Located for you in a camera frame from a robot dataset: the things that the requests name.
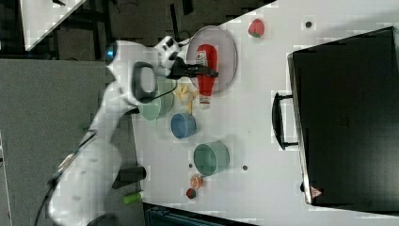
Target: red triangle sticker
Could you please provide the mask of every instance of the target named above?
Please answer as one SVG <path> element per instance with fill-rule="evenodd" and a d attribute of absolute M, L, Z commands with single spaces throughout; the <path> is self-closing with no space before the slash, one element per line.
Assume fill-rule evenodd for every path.
<path fill-rule="evenodd" d="M 318 196 L 320 196 L 322 194 L 323 194 L 323 192 L 321 192 L 320 190 L 318 190 L 318 189 L 316 189 L 316 188 L 311 186 L 311 196 L 313 198 L 316 198 L 316 197 L 318 197 Z"/>

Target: red bottle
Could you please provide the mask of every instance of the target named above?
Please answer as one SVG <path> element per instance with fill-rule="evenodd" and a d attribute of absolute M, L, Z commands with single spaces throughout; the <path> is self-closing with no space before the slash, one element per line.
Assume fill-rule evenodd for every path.
<path fill-rule="evenodd" d="M 202 44 L 197 49 L 197 63 L 207 66 L 217 72 L 217 50 L 213 45 Z M 197 76 L 199 82 L 199 103 L 202 106 L 209 106 L 211 103 L 212 89 L 215 78 L 200 74 Z"/>

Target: red cap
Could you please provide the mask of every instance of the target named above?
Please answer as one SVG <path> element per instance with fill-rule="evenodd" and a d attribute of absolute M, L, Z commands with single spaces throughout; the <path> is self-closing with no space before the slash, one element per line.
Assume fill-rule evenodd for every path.
<path fill-rule="evenodd" d="M 196 198 L 196 190 L 193 188 L 188 188 L 187 192 L 185 192 L 185 195 L 188 197 L 188 199 L 192 200 Z"/>

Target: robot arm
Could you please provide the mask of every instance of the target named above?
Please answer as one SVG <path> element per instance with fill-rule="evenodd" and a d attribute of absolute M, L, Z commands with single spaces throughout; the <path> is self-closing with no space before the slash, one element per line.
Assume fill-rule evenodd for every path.
<path fill-rule="evenodd" d="M 104 218 L 104 199 L 122 163 L 120 152 L 110 143 L 120 118 L 156 98 L 159 76 L 217 76 L 206 67 L 186 65 L 177 57 L 180 51 L 181 45 L 172 37 L 165 37 L 153 48 L 119 40 L 107 49 L 106 68 L 115 81 L 106 88 L 81 145 L 59 166 L 52 180 L 48 213 L 54 222 L 63 226 L 117 225 L 114 218 Z"/>

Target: light green bowl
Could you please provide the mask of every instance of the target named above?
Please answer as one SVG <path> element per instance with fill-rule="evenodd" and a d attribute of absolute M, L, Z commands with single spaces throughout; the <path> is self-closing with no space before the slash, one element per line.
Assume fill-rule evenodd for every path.
<path fill-rule="evenodd" d="M 157 83 L 157 95 L 163 94 L 173 89 L 173 84 L 170 80 L 158 79 Z M 140 105 L 138 109 L 140 110 L 140 113 L 144 117 L 144 119 L 148 121 L 154 121 L 165 116 L 170 111 L 173 106 L 173 100 L 173 93 L 169 93 L 153 100 L 146 105 Z"/>
<path fill-rule="evenodd" d="M 194 151 L 194 164 L 202 176 L 211 176 L 225 170 L 229 163 L 229 152 L 220 141 L 200 144 Z"/>

